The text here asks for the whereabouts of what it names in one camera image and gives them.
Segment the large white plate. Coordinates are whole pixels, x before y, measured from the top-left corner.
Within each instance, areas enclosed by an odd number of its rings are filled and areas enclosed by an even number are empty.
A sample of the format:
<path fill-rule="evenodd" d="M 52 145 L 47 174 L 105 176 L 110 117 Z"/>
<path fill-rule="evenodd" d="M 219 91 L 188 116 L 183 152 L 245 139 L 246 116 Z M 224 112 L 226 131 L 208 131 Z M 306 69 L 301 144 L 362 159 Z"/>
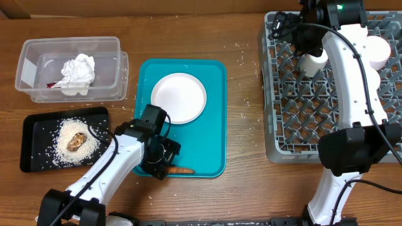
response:
<path fill-rule="evenodd" d="M 199 79 L 188 73 L 171 73 L 153 87 L 151 104 L 161 107 L 172 124 L 194 121 L 204 111 L 207 92 Z"/>

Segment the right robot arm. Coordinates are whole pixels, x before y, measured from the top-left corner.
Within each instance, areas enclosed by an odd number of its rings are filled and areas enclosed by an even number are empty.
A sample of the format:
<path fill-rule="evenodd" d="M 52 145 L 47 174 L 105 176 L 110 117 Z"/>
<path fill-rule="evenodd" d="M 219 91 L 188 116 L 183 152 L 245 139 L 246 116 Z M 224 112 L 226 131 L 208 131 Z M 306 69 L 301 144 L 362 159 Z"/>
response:
<path fill-rule="evenodd" d="M 394 151 L 401 126 L 390 123 L 378 97 L 380 76 L 371 65 L 367 15 L 362 1 L 303 1 L 299 14 L 278 12 L 271 37 L 298 53 L 326 53 L 339 105 L 338 130 L 318 142 L 323 173 L 317 191 L 294 220 L 274 225 L 356 225 L 342 209 L 371 166 Z"/>

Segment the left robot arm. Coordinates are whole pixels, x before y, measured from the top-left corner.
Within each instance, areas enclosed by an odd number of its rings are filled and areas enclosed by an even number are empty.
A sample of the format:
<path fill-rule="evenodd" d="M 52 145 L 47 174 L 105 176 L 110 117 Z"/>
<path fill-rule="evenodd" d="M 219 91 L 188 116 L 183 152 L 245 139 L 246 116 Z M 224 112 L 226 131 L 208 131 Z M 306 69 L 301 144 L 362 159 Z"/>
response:
<path fill-rule="evenodd" d="M 51 189 L 43 197 L 37 224 L 70 225 L 70 219 L 75 218 L 78 225 L 139 225 L 138 220 L 123 213 L 107 213 L 106 206 L 136 166 L 159 180 L 167 177 L 181 148 L 161 133 L 169 120 L 165 110 L 148 104 L 141 118 L 117 127 L 105 153 L 83 177 L 65 191 Z"/>

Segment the small pink plate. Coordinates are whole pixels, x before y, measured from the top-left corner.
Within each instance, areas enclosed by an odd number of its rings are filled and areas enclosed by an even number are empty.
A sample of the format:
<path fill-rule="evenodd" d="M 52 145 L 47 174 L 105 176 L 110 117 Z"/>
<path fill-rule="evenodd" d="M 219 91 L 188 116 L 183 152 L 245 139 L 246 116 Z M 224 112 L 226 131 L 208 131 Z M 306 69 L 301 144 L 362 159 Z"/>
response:
<path fill-rule="evenodd" d="M 382 69 L 391 54 L 389 43 L 382 37 L 368 36 L 367 49 L 371 67 L 375 70 Z"/>

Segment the orange carrot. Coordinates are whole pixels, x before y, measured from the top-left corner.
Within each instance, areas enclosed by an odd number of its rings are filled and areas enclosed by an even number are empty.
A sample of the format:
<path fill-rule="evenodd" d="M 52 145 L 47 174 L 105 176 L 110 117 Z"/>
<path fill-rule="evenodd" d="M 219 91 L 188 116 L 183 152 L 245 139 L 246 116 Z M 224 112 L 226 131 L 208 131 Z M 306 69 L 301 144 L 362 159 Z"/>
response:
<path fill-rule="evenodd" d="M 182 168 L 182 167 L 177 167 L 177 166 L 169 166 L 166 169 L 166 172 L 169 175 L 172 174 L 194 174 L 195 171 L 190 169 L 190 168 Z"/>

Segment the white cup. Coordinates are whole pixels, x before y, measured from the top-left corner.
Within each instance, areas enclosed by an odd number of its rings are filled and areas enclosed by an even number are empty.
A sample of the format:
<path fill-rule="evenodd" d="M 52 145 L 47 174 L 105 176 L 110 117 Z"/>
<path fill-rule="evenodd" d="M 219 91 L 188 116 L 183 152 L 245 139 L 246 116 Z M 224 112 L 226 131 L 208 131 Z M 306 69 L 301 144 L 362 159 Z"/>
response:
<path fill-rule="evenodd" d="M 300 71 L 305 72 L 306 77 L 313 78 L 319 70 L 323 70 L 328 61 L 328 56 L 323 50 L 320 56 L 306 54 L 304 61 L 300 65 Z"/>

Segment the white napkin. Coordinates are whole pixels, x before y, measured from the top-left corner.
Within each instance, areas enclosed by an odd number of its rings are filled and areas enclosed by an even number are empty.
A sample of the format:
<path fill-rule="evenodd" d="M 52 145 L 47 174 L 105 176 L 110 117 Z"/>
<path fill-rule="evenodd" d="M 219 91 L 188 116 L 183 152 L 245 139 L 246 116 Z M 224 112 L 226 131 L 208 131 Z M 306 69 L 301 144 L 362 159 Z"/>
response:
<path fill-rule="evenodd" d="M 63 90 L 65 95 L 87 95 L 87 87 L 95 79 L 95 61 L 94 57 L 80 53 L 75 59 L 68 60 L 64 63 L 61 70 L 63 78 L 55 83 L 52 88 L 68 89 Z"/>

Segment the red snack wrapper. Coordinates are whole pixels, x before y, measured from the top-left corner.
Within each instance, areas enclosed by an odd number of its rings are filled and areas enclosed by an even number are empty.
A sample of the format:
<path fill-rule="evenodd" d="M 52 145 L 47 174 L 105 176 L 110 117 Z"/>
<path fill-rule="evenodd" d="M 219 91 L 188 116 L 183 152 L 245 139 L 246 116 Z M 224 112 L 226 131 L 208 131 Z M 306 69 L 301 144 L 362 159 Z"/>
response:
<path fill-rule="evenodd" d="M 52 88 L 55 84 L 56 84 L 56 82 L 54 82 L 54 83 L 48 83 L 46 86 L 50 89 L 50 88 Z"/>

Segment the pale green bowl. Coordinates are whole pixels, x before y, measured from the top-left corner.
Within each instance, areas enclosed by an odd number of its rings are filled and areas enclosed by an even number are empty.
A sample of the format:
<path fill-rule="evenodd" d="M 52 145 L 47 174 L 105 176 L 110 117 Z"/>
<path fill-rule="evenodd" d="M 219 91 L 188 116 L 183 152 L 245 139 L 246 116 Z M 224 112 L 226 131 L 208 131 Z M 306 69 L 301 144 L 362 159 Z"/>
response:
<path fill-rule="evenodd" d="M 369 88 L 370 98 L 377 99 L 378 98 L 378 88 L 381 83 L 379 74 L 375 69 L 370 67 L 369 69 L 366 70 L 366 77 L 367 77 L 367 84 L 368 84 L 368 88 Z"/>

